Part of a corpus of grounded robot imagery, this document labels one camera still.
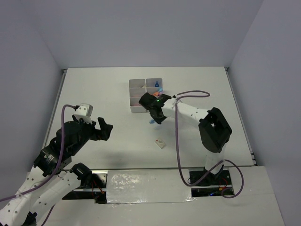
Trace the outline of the white eraser box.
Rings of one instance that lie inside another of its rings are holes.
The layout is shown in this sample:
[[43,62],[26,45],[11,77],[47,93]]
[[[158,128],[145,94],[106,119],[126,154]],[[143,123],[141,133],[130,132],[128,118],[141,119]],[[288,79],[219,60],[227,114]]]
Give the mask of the white eraser box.
[[155,143],[156,143],[161,149],[163,149],[163,148],[166,146],[165,142],[164,142],[161,138],[157,138],[157,139],[155,140]]

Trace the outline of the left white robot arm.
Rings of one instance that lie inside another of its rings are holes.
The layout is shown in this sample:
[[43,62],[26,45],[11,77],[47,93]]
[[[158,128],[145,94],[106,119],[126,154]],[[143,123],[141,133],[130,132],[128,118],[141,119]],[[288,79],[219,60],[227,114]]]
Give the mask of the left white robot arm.
[[52,210],[73,189],[103,188],[105,183],[83,163],[76,163],[66,173],[61,172],[71,163],[72,157],[89,141],[106,141],[113,125],[104,118],[86,123],[73,118],[65,122],[49,145],[43,148],[35,159],[15,196],[0,211],[2,226],[35,226],[48,210]]

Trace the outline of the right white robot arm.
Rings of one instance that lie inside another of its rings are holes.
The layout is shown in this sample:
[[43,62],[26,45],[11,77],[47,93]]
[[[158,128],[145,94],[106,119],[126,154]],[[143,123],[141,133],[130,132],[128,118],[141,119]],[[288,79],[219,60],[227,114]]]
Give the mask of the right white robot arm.
[[161,124],[166,118],[175,119],[175,143],[177,165],[181,179],[184,179],[179,151],[178,120],[199,130],[202,145],[207,150],[204,175],[187,186],[194,186],[202,180],[209,184],[215,184],[221,179],[224,166],[224,148],[232,134],[232,129],[222,114],[221,110],[214,107],[211,110],[193,107],[181,102],[184,98],[206,98],[210,93],[201,90],[192,90],[178,93],[174,96],[162,94],[158,97],[145,93],[139,100],[139,104],[149,111],[152,119]]

